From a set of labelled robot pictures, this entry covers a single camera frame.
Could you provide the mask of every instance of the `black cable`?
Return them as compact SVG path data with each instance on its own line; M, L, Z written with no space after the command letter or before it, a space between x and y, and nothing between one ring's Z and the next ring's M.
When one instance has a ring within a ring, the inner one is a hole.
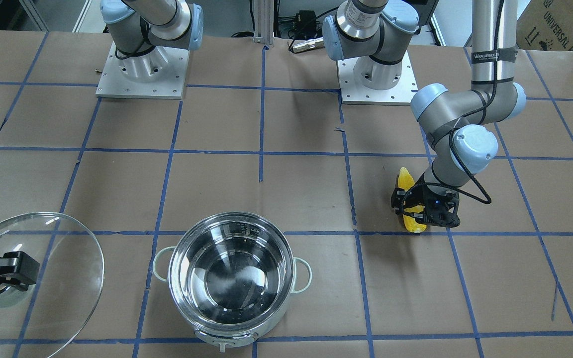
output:
M498 51L498 32L500 30L500 22L501 22L501 14L503 11L503 3L504 3L504 0L500 0L500 2L498 3L498 12L496 14L496 24L495 24L494 39L493 39L494 52ZM475 113L479 113L480 111L485 111L485 109L487 109L487 107L489 105L491 105L492 102L494 101L494 98L496 96L496 86L498 84L498 57L496 58L496 61L493 62L493 75L494 75L494 79L493 79L493 83L492 83L492 94L490 95L490 98L487 101L487 103L485 103L484 105L482 105L478 109L475 109L473 111L470 111L470 112L462 115L461 116L462 118L469 116L469 115L473 115ZM467 197L471 197L471 198L475 199L476 201L482 202L483 204L491 204L492 203L492 199L491 199L491 197L489 197L489 194L487 193L485 188L483 188L483 186L480 184L480 182L475 178L475 175L473 175L473 173L471 173L470 170L468 170L468 167L466 167L466 165L464 165L464 162L462 161L461 157L459 156L459 153L457 153L457 150L455 149L455 144L453 142L453 136L455 135L456 130L457 130L457 128L452 129L450 131L450 135L448 137L448 144L450 146L450 151L455 155L455 159L457 159L457 163L459 163L461 168L463 168L464 172L466 172L466 175L468 175L468 177L471 179L471 181L473 181L475 183L477 188L479 188L481 193L485 196L485 200L476 196L476 195L473 195L471 193L468 193L466 191L463 191L459 188L456 188L456 187L454 187L452 185L448 185L448 184L425 183L425 182L424 183L416 183L410 189L408 189L405 192L405 194L402 197L402 200L399 204L399 210L401 211L401 213L403 215L405 215L407 217L414 218L414 216L412 215L413 213L409 213L409 212L404 210L404 202L408 199L408 197L410 197L412 191L416 188L419 188L420 186L439 186L441 188L447 188L449 190L454 190L458 193L466 195Z
M141 47L143 47L143 45L145 45L145 43L146 43L146 41L147 41L147 37L148 37L149 34L150 34L150 29L151 29L151 28L152 28L152 26L151 26L149 23L147 23L147 30L146 30L146 32L145 32L145 34L144 34L144 36L143 36L143 41L141 41L141 43L139 43L139 45L134 49L134 51L130 52L129 55L127 55L127 56L125 56L125 57L119 56L119 55L118 55L118 47L116 47L116 48L114 49L114 57L116 57L116 58L119 59L119 60L127 60L127 59L129 59L130 57L136 55L136 53L138 52L138 50L140 50Z
M121 57L118 55L118 47L117 47L114 49L114 56L119 60L127 60L130 57L136 55L136 52L138 52L139 48L141 48L143 45L145 45L145 39L143 39L143 41L141 41L141 43L136 47L136 50L134 50L133 52L131 52L129 55L127 55L125 57Z
M489 197L489 194L487 193L485 188L480 184L480 182L477 180L477 178L475 178L475 175L473 175L473 173L470 172L468 167L466 165L464 165L464 161L462 161L461 157L459 157L459 154L457 153L457 150L455 149L455 142L453 141L453 137L454 137L456 131L457 131L457 128L452 129L450 131L450 135L448 136L448 145L450 146L450 150L455 155L455 159L457 159L457 162L459 163L461 168L464 169L464 172L466 172L466 174L471 179L471 181L473 181L475 183L475 185L477 186L477 188L479 188L479 190L481 191L481 193L483 194L485 199L482 199L482 198L478 197L477 195L471 194L469 192L466 192L464 190L461 190L455 186L448 185L448 184L425 183L425 182L424 183L416 183L410 189L408 189L405 192L405 194L402 197L402 200L399 204L399 211L401 211L401 213L404 214L405 216L414 218L414 216L412 215L413 213L409 213L408 211L404 210L404 202L408 199L408 197L411 195L413 190L415 190L416 188L419 188L421 186L439 186L441 188L447 188L449 190L454 190L458 193L461 193L467 197L471 197L471 198L475 199L476 201L482 202L483 204L486 204L486 205L492 203L492 198Z
M253 0L249 0L249 13L251 14L251 27L255 32L255 16L253 16Z
M293 43L295 43L295 38L297 37L297 35L299 35L299 34L301 34L302 32L304 32L304 29L305 29L310 23L312 23L313 21L318 20L319 18L321 18L322 16L325 16L325 15L328 14L328 13L332 13L333 11L336 11L338 8L339 8L339 6L338 6L338 7L333 7L332 9L327 10L327 11L325 11L325 12L319 14L319 15L316 16L315 18L312 18L312 19L309 20L307 23L305 23L304 25L302 25L302 27L300 28L300 30L298 30L298 32L296 32L296 33L293 35L293 37L289 36L289 38L291 39L291 43L289 43L289 46L288 46L289 52L293 52Z
M252 37L252 36L253 36L253 32L251 32L251 31L241 31L241 32L236 32L235 34L231 35L232 38L248 38L248 37Z
M499 30L499 25L501 22L501 13L503 12L503 2L504 2L504 0L500 0L500 2L498 2L498 13L496 14L496 25L495 25L495 29L494 29L493 48L494 48L494 52L497 54L498 54L498 30ZM469 111L468 113L462 115L461 118L465 118L469 115L479 113L480 111L485 111L487 109L487 107L489 107L489 105L491 105L492 102L494 101L494 97L496 95L496 85L498 82L498 55L496 56L496 61L493 61L492 64L493 64L493 74L494 74L494 80L492 83L492 95L490 95L489 100L487 100L486 104L482 105L480 108L477 108L473 111Z

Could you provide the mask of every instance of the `cardboard box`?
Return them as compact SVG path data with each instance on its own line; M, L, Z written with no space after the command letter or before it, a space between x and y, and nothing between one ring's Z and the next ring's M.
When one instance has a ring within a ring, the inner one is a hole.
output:
M573 0L531 0L516 25L524 50L573 51Z

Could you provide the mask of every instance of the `glass pot lid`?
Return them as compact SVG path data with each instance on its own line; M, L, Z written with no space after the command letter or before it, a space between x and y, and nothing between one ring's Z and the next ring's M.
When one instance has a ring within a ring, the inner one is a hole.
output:
M51 357L100 299L104 259L94 234L62 213L0 222L0 358Z

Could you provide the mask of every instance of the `stainless steel pot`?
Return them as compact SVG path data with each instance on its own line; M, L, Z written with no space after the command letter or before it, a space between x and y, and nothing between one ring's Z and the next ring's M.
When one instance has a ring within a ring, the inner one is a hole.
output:
M161 254L173 250L168 279L156 272ZM308 281L295 289L296 263ZM213 215L193 226L175 247L154 257L153 274L166 281L182 316L198 338L220 347L252 344L287 310L291 295L312 281L305 260L294 258L287 239L267 219L252 213Z

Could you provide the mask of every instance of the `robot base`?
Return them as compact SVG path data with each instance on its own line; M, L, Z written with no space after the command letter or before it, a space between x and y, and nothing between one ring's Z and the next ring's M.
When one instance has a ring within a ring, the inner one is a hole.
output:
M345 104L387 104L409 106L417 93L417 82L410 63L408 52L402 60L402 75L396 86L388 90L374 90L361 84L353 72L357 58L337 61L339 86L342 89L342 103Z
M153 82L137 82L121 72L120 60L114 56L115 49L116 45L112 43L96 89L98 97L183 99L189 64L188 50L166 47L170 66Z

